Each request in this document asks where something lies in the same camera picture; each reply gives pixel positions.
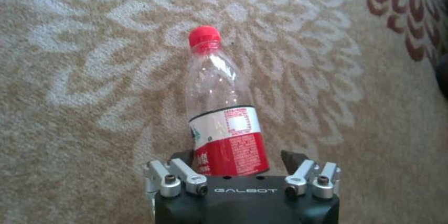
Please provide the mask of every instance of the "floral carpet pattern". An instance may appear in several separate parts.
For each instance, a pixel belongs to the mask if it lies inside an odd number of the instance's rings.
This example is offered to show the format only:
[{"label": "floral carpet pattern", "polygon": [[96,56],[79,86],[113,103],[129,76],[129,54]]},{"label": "floral carpet pattern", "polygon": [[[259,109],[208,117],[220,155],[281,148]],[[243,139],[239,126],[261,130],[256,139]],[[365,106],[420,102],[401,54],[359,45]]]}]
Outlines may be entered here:
[{"label": "floral carpet pattern", "polygon": [[343,223],[448,221],[440,1],[0,0],[0,222],[151,223],[141,169],[192,148],[204,24],[249,80],[268,173],[280,150],[339,163]]},{"label": "floral carpet pattern", "polygon": [[387,27],[404,34],[411,58],[419,61],[427,57],[433,65],[447,52],[447,40],[441,38],[448,27],[445,4],[447,0],[367,0],[369,12],[387,16]]}]

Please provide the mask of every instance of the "white flower pattern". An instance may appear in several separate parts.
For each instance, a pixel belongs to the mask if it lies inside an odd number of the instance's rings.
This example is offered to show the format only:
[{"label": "white flower pattern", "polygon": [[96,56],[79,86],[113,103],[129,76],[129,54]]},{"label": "white flower pattern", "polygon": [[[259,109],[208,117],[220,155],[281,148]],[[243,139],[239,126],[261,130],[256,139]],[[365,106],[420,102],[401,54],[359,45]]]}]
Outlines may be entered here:
[{"label": "white flower pattern", "polygon": [[[52,54],[85,56],[55,73],[48,103],[97,106],[96,127],[139,136],[136,170],[148,156],[167,157],[157,140],[184,138],[175,147],[189,146],[183,76],[187,35],[200,24],[219,28],[251,80],[269,150],[293,148],[317,159],[317,143],[343,143],[340,128],[355,127],[349,107],[363,99],[356,82],[363,70],[356,62],[360,50],[347,33],[352,24],[339,10],[343,0],[32,0],[29,4],[43,19],[52,17],[29,32],[29,41]],[[107,11],[91,16],[97,4]],[[285,139],[273,125],[295,129],[296,135]]]}]

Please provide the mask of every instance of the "red label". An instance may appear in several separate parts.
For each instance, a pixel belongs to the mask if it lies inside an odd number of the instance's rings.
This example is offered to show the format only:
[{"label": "red label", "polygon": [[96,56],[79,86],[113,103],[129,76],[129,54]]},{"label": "red label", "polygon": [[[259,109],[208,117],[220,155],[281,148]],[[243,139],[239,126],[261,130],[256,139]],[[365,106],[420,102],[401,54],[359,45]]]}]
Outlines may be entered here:
[{"label": "red label", "polygon": [[269,168],[260,132],[212,141],[195,154],[204,175],[249,175]]}]

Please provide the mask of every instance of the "red floral pattern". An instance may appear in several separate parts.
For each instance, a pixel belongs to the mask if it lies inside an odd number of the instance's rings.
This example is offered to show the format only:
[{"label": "red floral pattern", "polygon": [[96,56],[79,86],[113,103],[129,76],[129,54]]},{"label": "red floral pattern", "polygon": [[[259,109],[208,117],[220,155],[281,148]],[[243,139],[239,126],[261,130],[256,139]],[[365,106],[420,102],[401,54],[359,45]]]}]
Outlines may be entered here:
[{"label": "red floral pattern", "polygon": [[413,60],[427,57],[435,65],[447,49],[441,39],[447,23],[444,0],[367,0],[371,13],[387,16],[387,27],[404,34],[404,44]]}]

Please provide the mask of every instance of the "bottle label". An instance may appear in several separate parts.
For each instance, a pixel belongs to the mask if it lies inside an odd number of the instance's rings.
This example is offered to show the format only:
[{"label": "bottle label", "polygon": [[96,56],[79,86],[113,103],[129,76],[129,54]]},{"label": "bottle label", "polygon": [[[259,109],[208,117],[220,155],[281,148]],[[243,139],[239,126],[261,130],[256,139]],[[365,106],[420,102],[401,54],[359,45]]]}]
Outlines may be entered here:
[{"label": "bottle label", "polygon": [[269,169],[257,112],[252,106],[211,111],[189,121],[204,175],[248,175]]}]

